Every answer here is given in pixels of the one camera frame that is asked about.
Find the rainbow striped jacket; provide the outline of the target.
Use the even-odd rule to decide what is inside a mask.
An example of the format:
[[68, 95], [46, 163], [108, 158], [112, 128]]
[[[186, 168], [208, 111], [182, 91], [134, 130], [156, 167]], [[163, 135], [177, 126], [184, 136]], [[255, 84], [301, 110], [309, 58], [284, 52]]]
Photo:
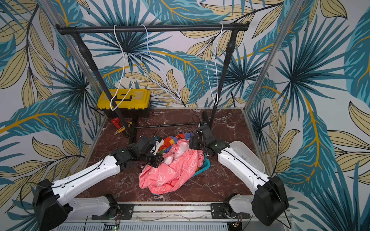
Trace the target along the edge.
[[169, 136], [169, 137], [165, 138], [163, 145], [159, 148], [159, 153], [164, 154], [164, 153], [169, 152], [171, 147], [174, 144], [177, 144], [177, 142], [179, 140], [181, 140], [181, 139], [189, 140], [190, 137], [192, 137], [192, 136], [194, 136], [193, 133], [183, 133], [183, 134], [178, 134], [175, 137], [174, 136]]

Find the pink hooded jacket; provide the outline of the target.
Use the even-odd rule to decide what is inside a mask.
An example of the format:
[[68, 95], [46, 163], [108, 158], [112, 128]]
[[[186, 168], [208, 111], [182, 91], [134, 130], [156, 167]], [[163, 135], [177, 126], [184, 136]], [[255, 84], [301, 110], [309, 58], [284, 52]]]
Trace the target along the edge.
[[188, 140], [179, 140], [164, 154], [158, 168], [145, 166], [139, 175], [139, 187], [152, 194], [164, 194], [181, 188], [203, 166], [201, 150], [191, 149]]

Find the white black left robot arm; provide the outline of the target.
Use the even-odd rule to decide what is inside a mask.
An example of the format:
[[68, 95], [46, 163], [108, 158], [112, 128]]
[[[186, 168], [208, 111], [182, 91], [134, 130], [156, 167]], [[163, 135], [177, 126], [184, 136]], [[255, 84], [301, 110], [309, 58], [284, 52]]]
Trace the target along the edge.
[[50, 231], [72, 217], [108, 218], [116, 216], [119, 205], [111, 195], [96, 198], [77, 196], [98, 184], [117, 175], [131, 166], [158, 168], [163, 161], [159, 148], [164, 141], [141, 137], [138, 142], [116, 148], [101, 161], [71, 176], [54, 182], [45, 179], [35, 186], [32, 206], [41, 231]]

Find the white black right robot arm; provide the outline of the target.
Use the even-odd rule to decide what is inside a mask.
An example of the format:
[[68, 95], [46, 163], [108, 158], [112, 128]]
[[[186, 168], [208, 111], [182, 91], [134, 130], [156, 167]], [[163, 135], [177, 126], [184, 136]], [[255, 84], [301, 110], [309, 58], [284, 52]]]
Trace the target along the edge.
[[244, 214], [255, 216], [270, 226], [289, 208], [282, 180], [265, 174], [262, 161], [241, 141], [228, 143], [217, 140], [208, 125], [197, 129], [198, 137], [190, 138], [190, 147], [203, 151], [207, 157], [216, 156], [250, 190], [252, 195], [234, 193], [222, 203], [211, 205], [212, 217], [240, 218]]

